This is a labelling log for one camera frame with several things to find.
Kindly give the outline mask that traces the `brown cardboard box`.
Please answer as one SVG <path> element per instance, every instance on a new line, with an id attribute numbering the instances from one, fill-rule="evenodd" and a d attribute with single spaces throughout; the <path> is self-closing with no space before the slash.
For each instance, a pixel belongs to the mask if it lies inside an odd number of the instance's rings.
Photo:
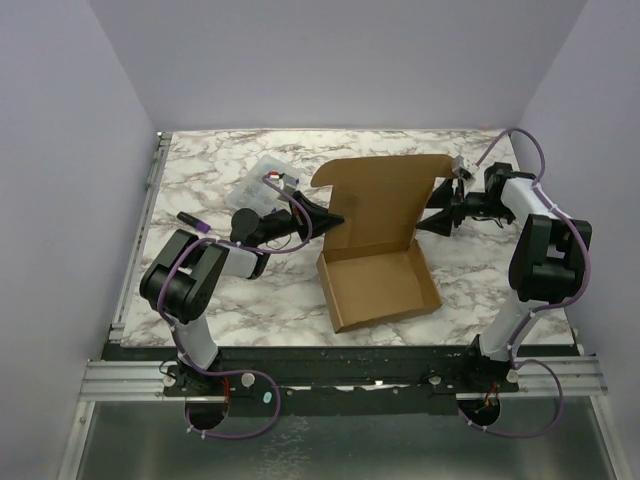
<path id="1" fill-rule="evenodd" d="M 441 307 L 415 234 L 436 179 L 452 178 L 452 163 L 446 154 L 343 158 L 315 172 L 311 186 L 330 187 L 328 210 L 344 219 L 325 233 L 317 260 L 335 332 Z"/>

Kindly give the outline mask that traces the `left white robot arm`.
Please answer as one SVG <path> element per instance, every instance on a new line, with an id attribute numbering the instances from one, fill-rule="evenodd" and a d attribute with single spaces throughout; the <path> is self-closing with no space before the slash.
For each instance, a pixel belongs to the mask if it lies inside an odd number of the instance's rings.
<path id="1" fill-rule="evenodd" d="M 275 250 L 262 246 L 297 234 L 298 250 L 344 223 L 295 191 L 288 207 L 259 215 L 241 208 L 231 219 L 229 240 L 199 237 L 176 230 L 142 276 L 139 294 L 170 328 L 179 360 L 189 366 L 186 382 L 206 395 L 220 385 L 221 371 L 213 364 L 218 355 L 205 311 L 220 278 L 233 276 L 254 280 L 262 275 Z"/>

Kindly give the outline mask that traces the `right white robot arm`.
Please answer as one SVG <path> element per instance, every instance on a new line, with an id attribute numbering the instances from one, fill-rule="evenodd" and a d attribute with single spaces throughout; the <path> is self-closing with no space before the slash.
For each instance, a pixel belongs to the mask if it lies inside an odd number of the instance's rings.
<path id="1" fill-rule="evenodd" d="M 496 375 L 514 366 L 515 355 L 540 313 L 577 300 L 590 278 L 592 226 L 559 209 L 540 188 L 534 174 L 497 162 L 484 172 L 484 189 L 467 192 L 472 176 L 457 169 L 456 179 L 443 181 L 426 206 L 433 215 L 416 227 L 448 237 L 462 221 L 516 222 L 521 234 L 509 269 L 510 293 L 493 322 L 463 354 L 461 383 L 481 391 Z"/>

